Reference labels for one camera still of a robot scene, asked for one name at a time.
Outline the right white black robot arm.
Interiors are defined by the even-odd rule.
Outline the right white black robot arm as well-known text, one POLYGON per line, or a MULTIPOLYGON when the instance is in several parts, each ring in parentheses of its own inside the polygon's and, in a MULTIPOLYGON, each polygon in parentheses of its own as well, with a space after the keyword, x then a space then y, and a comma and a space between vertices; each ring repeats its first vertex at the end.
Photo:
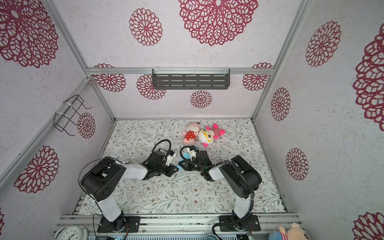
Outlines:
POLYGON ((214 164, 207 151, 200 151, 195 146, 181 148, 180 155, 182 160, 179 161, 179 166, 185 171, 200 172, 209 182, 227 181, 236 194, 233 210, 235 220, 250 217, 254 207, 255 191, 262 183, 262 177, 246 160, 236 155, 231 160, 214 164))

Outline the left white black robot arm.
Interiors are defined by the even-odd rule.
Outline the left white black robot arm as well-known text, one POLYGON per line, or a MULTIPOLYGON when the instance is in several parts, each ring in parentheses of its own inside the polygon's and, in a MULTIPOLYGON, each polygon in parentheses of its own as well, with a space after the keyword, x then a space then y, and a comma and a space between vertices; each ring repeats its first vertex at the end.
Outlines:
POLYGON ((115 158, 105 157, 81 178, 80 186, 96 201, 104 220, 114 223, 124 216, 113 196, 120 180, 149 180, 161 175, 171 177, 179 170, 171 164, 176 156, 172 150, 166 153, 158 150, 138 165, 124 164, 115 158))

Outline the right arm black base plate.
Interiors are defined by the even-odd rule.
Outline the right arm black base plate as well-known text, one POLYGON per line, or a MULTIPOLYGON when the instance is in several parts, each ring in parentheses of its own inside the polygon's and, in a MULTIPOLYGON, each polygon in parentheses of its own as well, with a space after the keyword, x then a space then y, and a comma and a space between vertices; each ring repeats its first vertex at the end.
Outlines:
POLYGON ((242 220, 237 223, 233 223, 240 218, 236 216, 219 216, 219 222, 221 224, 221 232, 253 232, 260 231, 259 219, 256 215, 251 215, 245 220, 242 220))

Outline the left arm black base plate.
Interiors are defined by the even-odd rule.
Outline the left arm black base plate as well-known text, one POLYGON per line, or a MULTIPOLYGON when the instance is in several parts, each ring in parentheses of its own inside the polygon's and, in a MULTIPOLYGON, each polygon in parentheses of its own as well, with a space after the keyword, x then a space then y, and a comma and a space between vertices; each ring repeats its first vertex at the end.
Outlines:
POLYGON ((140 217, 118 217, 114 222, 109 222, 102 217, 97 233, 137 233, 140 220, 140 217))

